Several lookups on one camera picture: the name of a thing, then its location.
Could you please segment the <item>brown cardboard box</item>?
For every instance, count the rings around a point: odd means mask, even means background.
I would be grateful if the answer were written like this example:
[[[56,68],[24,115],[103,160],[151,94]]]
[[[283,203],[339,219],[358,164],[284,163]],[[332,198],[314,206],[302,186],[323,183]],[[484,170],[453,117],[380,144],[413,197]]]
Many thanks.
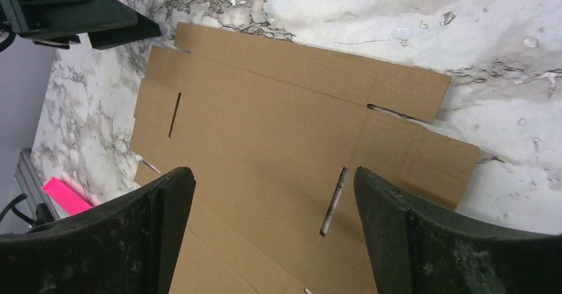
[[[196,181],[172,293],[413,293],[402,240],[374,271],[357,168],[454,209],[477,146],[428,129],[450,77],[182,23],[154,46],[131,148]]]

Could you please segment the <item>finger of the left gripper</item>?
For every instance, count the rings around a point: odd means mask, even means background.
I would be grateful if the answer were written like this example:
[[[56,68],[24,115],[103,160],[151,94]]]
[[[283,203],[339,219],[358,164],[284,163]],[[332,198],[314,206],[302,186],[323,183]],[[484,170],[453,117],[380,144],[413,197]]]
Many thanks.
[[[119,0],[1,0],[1,26],[22,37],[56,38],[137,24]]]
[[[88,33],[91,47],[96,50],[106,50],[159,36],[162,36],[160,26],[140,13],[137,13],[137,23],[134,25]]]

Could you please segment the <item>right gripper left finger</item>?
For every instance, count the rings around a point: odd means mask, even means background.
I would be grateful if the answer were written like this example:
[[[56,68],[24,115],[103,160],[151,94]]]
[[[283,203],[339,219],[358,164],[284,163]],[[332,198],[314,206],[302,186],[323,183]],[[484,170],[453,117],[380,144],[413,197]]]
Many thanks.
[[[167,293],[196,181],[175,168],[24,234],[1,236],[2,293]]]

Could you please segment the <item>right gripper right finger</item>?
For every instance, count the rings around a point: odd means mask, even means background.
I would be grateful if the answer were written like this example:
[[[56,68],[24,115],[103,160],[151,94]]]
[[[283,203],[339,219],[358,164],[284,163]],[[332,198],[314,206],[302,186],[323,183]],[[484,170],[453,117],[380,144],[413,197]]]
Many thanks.
[[[367,168],[355,200],[379,293],[560,293],[561,237],[466,217]]]

